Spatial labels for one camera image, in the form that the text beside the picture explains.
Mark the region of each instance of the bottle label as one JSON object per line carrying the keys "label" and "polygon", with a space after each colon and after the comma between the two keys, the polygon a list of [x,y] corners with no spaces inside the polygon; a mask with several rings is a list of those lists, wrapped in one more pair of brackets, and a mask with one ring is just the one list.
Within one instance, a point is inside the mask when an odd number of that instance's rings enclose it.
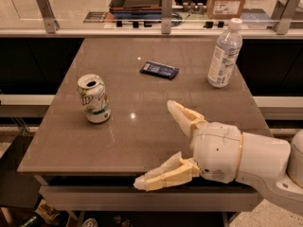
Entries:
{"label": "bottle label", "polygon": [[229,51],[225,52],[216,45],[208,78],[220,85],[226,84],[233,72],[239,52],[239,48],[230,48]]}

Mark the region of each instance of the metal bracket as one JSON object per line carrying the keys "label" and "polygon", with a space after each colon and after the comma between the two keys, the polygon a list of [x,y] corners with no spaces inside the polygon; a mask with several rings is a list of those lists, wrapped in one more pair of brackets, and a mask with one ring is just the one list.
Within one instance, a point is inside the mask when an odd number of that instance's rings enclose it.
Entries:
{"label": "metal bracket", "polygon": [[171,32],[171,12],[172,0],[162,0],[161,31],[163,34],[170,34]]}
{"label": "metal bracket", "polygon": [[300,0],[288,0],[285,8],[282,12],[280,22],[276,24],[275,31],[276,34],[284,35],[287,34],[288,29],[291,26],[296,7],[298,6]]}
{"label": "metal bracket", "polygon": [[50,7],[48,0],[36,0],[38,7],[40,9],[41,15],[44,18],[45,30],[47,33],[56,33],[59,29],[59,24],[55,19],[52,8]]}

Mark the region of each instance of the gray tabletop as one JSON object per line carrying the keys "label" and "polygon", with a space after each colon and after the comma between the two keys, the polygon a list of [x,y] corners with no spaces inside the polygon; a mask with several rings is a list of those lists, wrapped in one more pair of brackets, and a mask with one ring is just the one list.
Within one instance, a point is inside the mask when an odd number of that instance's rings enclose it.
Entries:
{"label": "gray tabletop", "polygon": [[[203,114],[209,122],[236,125],[242,131],[270,135],[236,68],[229,85],[207,82],[213,38],[85,39],[18,171],[32,174],[133,174],[160,166],[189,140],[174,122],[167,101]],[[175,79],[143,75],[145,61],[180,68]],[[77,81],[95,73],[106,85],[112,116],[90,123]]]}

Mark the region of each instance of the plastic water bottle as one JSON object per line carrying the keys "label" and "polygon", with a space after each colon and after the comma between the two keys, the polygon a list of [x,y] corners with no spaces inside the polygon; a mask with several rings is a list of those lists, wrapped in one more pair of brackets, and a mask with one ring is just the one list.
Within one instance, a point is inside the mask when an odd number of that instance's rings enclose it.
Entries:
{"label": "plastic water bottle", "polygon": [[228,29],[219,36],[208,72],[209,83],[218,88],[228,84],[242,46],[242,20],[231,19]]}

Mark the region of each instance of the table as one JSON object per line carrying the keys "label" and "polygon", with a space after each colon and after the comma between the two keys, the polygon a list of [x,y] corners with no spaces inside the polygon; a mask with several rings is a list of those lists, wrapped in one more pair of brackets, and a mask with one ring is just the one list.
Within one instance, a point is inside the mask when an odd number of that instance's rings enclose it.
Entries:
{"label": "table", "polygon": [[[262,197],[251,187],[203,181],[156,192],[133,188],[136,176],[160,166],[189,140],[174,122],[167,101],[203,114],[209,122],[271,133],[236,68],[229,85],[215,89],[207,72],[214,38],[85,39],[49,107],[18,171],[33,174],[41,194],[57,209],[128,211],[250,211]],[[142,75],[145,61],[180,68],[173,80]],[[88,122],[77,81],[100,75],[112,116]]]}

